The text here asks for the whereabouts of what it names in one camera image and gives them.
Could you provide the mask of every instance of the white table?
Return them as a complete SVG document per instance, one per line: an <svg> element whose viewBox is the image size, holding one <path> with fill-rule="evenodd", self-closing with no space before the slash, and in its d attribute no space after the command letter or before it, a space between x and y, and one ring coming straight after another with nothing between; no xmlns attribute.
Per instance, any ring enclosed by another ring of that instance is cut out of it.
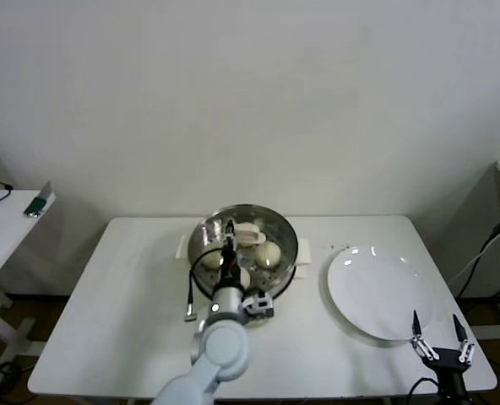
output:
<svg viewBox="0 0 500 405"><path fill-rule="evenodd" d="M182 321L188 263L175 252L198 220L110 222L29 379L32 392L152 398L173 376L188 371L194 329ZM312 265L306 278L294 280L276 300L273 319L248 328L250 367L221 385L217 397L390 397L406 395L422 376L435 377L408 343L362 336L322 291L323 271L342 246L401 249L426 274L435 296L425 338L434 346L457 348L453 313L467 322L411 222L400 216L289 220L299 237L310 240ZM497 384L479 346L465 380L469 390ZM432 385L418 389L434 391Z"/></svg>
<svg viewBox="0 0 500 405"><path fill-rule="evenodd" d="M5 194L5 190L0 190L0 197ZM43 214L39 218L28 218L23 215L24 210L37 195L37 190L13 190L8 198L0 202L0 269L43 217ZM52 194L44 207L44 212L54 201L55 195ZM12 301L0 289L0 308L9 308L11 305ZM7 344L0 358L0 364L12 360L16 355L40 355L45 344L27 339L34 322L34 318L25 318L21 325L14 329L0 318L0 339Z"/></svg>

